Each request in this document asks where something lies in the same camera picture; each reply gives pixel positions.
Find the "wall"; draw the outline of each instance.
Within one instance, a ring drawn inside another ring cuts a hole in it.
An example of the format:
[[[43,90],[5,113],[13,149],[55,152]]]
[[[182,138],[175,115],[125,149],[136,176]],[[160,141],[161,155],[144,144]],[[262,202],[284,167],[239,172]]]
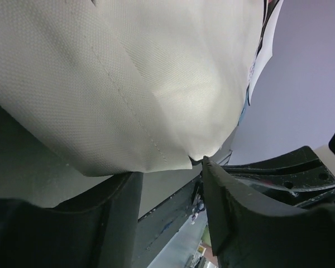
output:
[[[285,0],[274,55],[236,132],[230,164],[268,159],[335,132],[335,0]]]

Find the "white paper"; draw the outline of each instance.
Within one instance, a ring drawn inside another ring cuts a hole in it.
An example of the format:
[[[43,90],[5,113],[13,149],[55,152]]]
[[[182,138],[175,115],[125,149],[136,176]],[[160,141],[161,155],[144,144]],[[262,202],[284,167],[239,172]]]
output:
[[[259,76],[261,75],[264,67],[266,66],[270,58],[273,56],[274,32],[283,1],[284,0],[280,0],[277,3],[266,25],[266,29],[263,35],[262,49],[257,56],[254,71],[251,76],[249,96],[248,96],[249,103],[251,103],[252,93],[256,86]]]

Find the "white fabric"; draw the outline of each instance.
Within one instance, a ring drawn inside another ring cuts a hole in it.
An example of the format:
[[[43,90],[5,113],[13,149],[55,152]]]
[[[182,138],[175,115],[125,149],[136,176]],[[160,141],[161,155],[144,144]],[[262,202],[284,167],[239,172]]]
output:
[[[235,128],[263,0],[0,0],[0,105],[87,175],[188,169]]]

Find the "screw hole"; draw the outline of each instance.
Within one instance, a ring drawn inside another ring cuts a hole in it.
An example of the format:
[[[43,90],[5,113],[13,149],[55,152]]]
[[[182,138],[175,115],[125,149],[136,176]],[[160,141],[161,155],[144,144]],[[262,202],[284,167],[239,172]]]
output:
[[[283,186],[286,187],[286,188],[288,188],[288,189],[291,189],[291,188],[294,187],[293,183],[291,183],[290,181],[285,181],[283,183]]]
[[[319,179],[320,180],[327,180],[327,179],[329,179],[329,175],[326,174],[326,173],[320,173],[319,174]]]

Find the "cream textured cloth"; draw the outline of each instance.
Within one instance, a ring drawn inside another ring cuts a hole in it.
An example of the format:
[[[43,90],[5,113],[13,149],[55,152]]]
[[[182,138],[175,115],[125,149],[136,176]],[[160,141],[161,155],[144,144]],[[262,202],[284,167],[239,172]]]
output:
[[[263,0],[0,0],[0,105],[86,175],[191,168],[235,128]]]

